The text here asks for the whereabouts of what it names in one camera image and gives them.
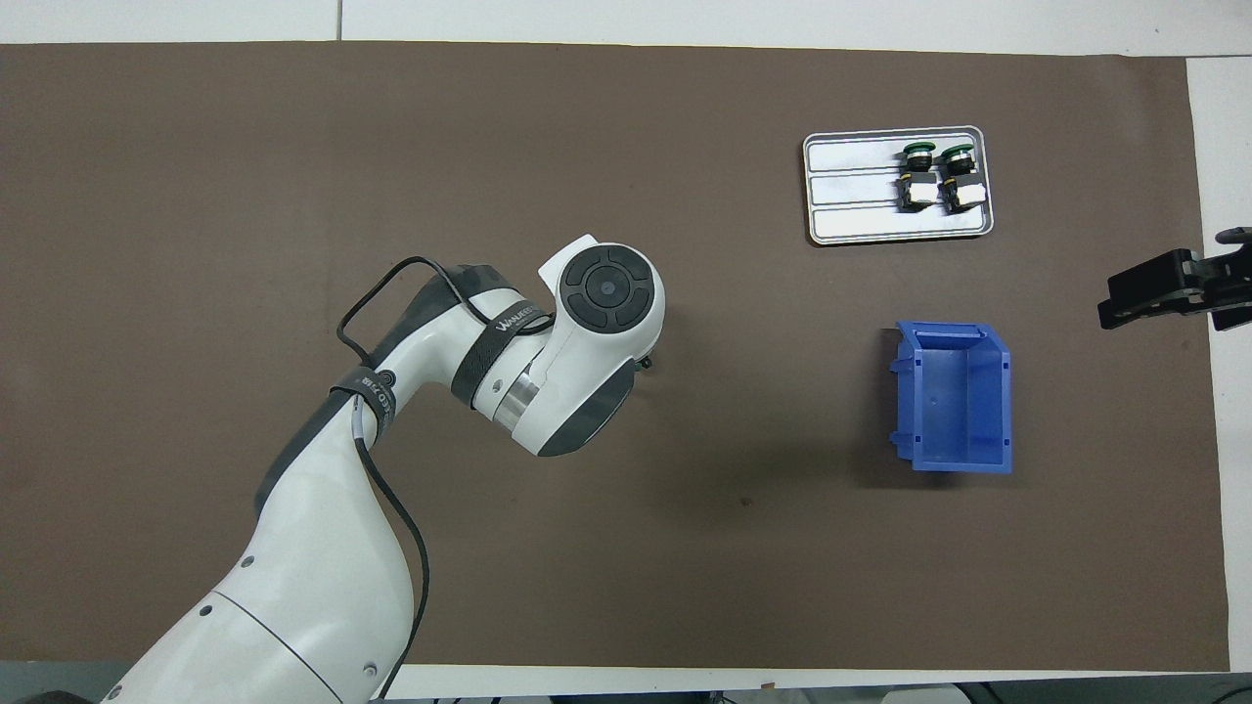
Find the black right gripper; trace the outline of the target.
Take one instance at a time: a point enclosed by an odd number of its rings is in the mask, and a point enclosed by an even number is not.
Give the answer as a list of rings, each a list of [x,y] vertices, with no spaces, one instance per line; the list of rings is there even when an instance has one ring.
[[[1193,251],[1172,249],[1109,277],[1101,299],[1102,329],[1166,314],[1207,314],[1212,329],[1229,332],[1251,322],[1251,253],[1234,252],[1193,262]],[[1194,276],[1189,276],[1192,262]]]

